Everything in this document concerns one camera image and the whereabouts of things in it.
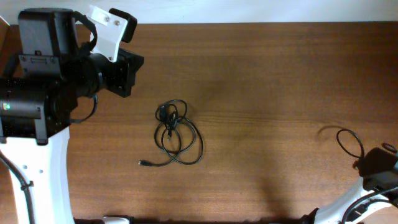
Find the black cable gold plug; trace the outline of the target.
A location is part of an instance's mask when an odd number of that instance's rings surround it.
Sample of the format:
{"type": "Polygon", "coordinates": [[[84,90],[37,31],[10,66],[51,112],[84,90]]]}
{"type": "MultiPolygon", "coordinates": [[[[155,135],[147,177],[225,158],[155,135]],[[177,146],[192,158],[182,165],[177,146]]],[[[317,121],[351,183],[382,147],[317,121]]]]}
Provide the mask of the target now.
{"type": "Polygon", "coordinates": [[[358,160],[365,158],[365,148],[360,137],[350,129],[340,129],[336,133],[336,141],[340,148],[358,160]]]}

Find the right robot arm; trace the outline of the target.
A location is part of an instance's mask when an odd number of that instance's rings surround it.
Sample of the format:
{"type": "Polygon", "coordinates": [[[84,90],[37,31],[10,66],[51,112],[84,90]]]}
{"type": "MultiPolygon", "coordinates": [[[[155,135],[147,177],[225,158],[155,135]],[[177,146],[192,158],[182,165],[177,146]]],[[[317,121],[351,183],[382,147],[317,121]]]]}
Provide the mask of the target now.
{"type": "Polygon", "coordinates": [[[358,162],[358,181],[338,200],[304,215],[299,224],[360,223],[371,214],[397,206],[397,149],[375,147],[358,162]]]}

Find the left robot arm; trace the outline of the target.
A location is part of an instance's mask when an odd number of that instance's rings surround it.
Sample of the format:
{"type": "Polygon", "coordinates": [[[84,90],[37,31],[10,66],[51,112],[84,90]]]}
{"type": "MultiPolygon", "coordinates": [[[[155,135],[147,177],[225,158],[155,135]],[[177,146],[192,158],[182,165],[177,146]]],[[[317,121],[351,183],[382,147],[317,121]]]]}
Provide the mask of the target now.
{"type": "Polygon", "coordinates": [[[131,94],[144,57],[120,48],[137,19],[118,9],[89,13],[29,8],[18,16],[22,50],[1,76],[1,161],[12,178],[19,223],[77,223],[67,179],[72,111],[101,90],[131,94]]]}

